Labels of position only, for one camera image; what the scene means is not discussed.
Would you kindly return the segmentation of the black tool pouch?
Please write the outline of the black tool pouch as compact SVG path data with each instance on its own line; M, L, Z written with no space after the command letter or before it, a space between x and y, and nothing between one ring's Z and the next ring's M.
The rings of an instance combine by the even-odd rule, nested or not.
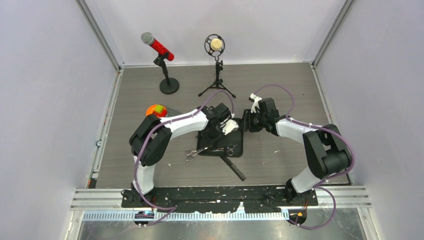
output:
M200 156L239 158L243 155L244 122L241 118L235 118L234 120L237 122L239 128L225 135L223 138L217 140L216 142L214 142L211 148L204 150L203 152L200 152L199 153ZM227 155L226 152L211 152L211 150L214 150L217 148L225 148L228 145L236 145L232 156Z

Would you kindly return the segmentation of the silver thinning scissors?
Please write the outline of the silver thinning scissors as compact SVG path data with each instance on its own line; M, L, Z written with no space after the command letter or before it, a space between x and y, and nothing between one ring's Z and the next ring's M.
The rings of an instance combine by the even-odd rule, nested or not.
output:
M211 150L211 152L213 152L213 153L214 152L226 152L226 154L228 156L232 156L234 154L234 149L235 149L236 146L237 145L230 144L226 147L219 147L219 148L213 149L213 150Z

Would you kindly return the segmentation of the silver hair scissors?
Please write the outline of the silver hair scissors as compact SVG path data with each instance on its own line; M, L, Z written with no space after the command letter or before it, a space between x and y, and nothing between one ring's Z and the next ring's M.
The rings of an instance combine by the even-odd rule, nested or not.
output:
M201 148L199 148L199 149L197 149L197 150L187 149L187 150L185 151L185 154L186 154L186 161L187 161L187 162L192 161L192 160L193 160L193 158L194 158L194 156L198 155L199 153L201 153L201 152L203 152L203 151L205 151L205 150L210 149L211 147L212 147L212 145L211 145L211 144L209 144L209 145L206 145L206 146L204 146L204 147L201 147Z

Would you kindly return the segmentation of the black comb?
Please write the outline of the black comb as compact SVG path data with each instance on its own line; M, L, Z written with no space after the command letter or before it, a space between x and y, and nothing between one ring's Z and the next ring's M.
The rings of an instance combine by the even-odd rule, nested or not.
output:
M247 177L242 173L242 171L226 156L220 157L223 162L236 174L236 176L244 182Z

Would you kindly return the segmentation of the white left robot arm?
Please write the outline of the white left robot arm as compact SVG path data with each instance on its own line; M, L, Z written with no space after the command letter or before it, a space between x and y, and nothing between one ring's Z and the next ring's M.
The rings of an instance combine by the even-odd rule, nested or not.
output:
M234 114L220 103L217 107L198 108L172 117L145 117L129 139L130 151L136 170L132 185L134 200L141 207L153 202L155 165L162 159L169 142L191 132L203 132L203 138L212 144L238 130Z

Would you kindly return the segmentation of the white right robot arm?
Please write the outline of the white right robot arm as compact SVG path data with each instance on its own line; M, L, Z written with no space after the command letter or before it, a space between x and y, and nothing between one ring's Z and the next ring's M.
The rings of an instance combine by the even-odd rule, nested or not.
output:
M284 188L284 197L291 205L299 205L306 193L321 181L350 167L352 154L336 125L316 126L280 115L271 97L261 98L252 93L249 100L252 107L243 116L246 131L255 133L265 129L304 146L307 167L289 179Z

